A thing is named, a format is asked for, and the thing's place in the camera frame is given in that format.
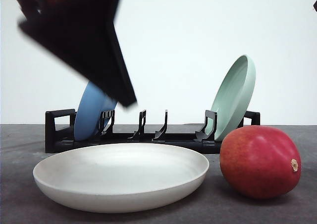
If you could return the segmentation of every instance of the white backdrop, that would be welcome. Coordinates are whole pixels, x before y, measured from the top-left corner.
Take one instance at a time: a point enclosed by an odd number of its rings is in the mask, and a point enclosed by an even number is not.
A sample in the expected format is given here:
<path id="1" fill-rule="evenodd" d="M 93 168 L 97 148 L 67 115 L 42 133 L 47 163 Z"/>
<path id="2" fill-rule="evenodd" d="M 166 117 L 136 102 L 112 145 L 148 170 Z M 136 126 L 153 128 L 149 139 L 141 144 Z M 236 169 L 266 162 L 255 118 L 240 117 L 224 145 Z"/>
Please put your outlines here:
<path id="1" fill-rule="evenodd" d="M 316 0 L 121 0 L 115 27 L 138 99 L 116 123 L 204 121 L 232 63 L 255 62 L 249 110 L 263 124 L 317 124 Z M 86 79 L 26 38 L 15 0 L 1 0 L 1 123 L 44 123 L 78 108 Z M 58 123 L 66 123 L 65 118 Z"/>

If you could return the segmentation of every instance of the mint green plate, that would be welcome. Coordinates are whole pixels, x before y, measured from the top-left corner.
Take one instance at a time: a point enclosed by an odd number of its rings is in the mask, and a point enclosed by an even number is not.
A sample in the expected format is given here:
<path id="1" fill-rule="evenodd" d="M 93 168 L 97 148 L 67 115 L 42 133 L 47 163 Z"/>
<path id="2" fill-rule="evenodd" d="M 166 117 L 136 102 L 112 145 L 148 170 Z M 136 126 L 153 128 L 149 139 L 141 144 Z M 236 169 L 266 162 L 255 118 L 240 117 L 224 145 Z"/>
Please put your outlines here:
<path id="1" fill-rule="evenodd" d="M 239 57 L 224 78 L 211 110 L 217 112 L 217 129 L 215 140 L 222 141 L 242 120 L 250 103 L 256 69 L 247 55 Z M 212 130 L 212 122 L 208 122 L 206 133 Z"/>

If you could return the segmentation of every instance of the blurry black object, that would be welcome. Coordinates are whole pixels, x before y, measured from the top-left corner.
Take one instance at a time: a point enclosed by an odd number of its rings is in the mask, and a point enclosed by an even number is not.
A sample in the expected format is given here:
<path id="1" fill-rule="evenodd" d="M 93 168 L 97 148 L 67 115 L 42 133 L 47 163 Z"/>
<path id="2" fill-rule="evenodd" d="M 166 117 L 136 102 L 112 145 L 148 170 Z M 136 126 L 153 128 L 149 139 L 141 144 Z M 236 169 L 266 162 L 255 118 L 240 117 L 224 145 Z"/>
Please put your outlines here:
<path id="1" fill-rule="evenodd" d="M 123 106 L 136 102 L 113 25 L 119 0 L 39 1 L 29 1 L 22 31 Z"/>

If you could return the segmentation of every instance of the gray tabletop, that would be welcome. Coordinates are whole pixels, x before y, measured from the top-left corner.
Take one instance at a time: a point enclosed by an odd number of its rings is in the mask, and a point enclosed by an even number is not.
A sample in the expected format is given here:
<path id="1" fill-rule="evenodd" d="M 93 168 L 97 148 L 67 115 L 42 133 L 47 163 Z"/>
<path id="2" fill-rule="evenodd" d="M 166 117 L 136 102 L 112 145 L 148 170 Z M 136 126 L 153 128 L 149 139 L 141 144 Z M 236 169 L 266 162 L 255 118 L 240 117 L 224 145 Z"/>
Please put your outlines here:
<path id="1" fill-rule="evenodd" d="M 132 131 L 135 126 L 115 127 Z M 158 126 L 148 125 L 147 130 Z M 186 125 L 195 131 L 198 125 Z M 51 154 L 44 153 L 43 125 L 1 126 L 2 224 L 316 224 L 317 223 L 317 126 L 279 126 L 297 144 L 302 176 L 290 193 L 266 201 L 245 198 L 226 183 L 219 155 L 206 155 L 210 169 L 203 184 L 188 197 L 165 207 L 129 214 L 95 214 L 73 210 L 47 198 L 36 186 L 32 170 Z M 179 126 L 169 127 L 173 132 Z"/>

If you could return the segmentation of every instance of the dish rack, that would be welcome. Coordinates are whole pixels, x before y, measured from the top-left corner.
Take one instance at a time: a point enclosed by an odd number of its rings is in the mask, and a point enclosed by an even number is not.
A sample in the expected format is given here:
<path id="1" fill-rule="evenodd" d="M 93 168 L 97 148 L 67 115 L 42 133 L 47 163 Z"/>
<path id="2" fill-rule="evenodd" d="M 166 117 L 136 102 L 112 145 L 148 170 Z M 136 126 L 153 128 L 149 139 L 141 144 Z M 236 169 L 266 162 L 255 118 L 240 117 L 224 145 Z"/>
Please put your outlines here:
<path id="1" fill-rule="evenodd" d="M 155 133 L 145 133 L 144 127 L 146 123 L 146 110 L 139 114 L 138 130 L 134 132 L 122 133 L 114 132 L 114 115 L 115 110 L 101 112 L 99 130 L 97 134 L 84 141 L 75 141 L 74 124 L 76 118 L 75 109 L 49 111 L 45 114 L 45 152 L 58 153 L 72 149 L 83 148 L 94 145 L 103 145 L 111 143 L 159 143 L 180 146 L 197 151 L 201 154 L 219 154 L 221 141 L 215 141 L 214 134 L 217 129 L 217 113 L 206 110 L 205 123 L 203 127 L 195 133 L 168 133 L 167 132 L 167 116 L 165 110 L 164 125 Z M 70 116 L 69 127 L 57 130 L 55 128 L 55 118 Z M 104 128 L 105 119 L 111 119 L 109 126 Z M 251 119 L 251 125 L 260 125 L 260 113 L 246 111 L 243 119 L 237 128 L 243 127 L 244 118 Z M 213 128 L 209 134 L 206 134 L 205 128 L 209 120 L 212 120 Z"/>

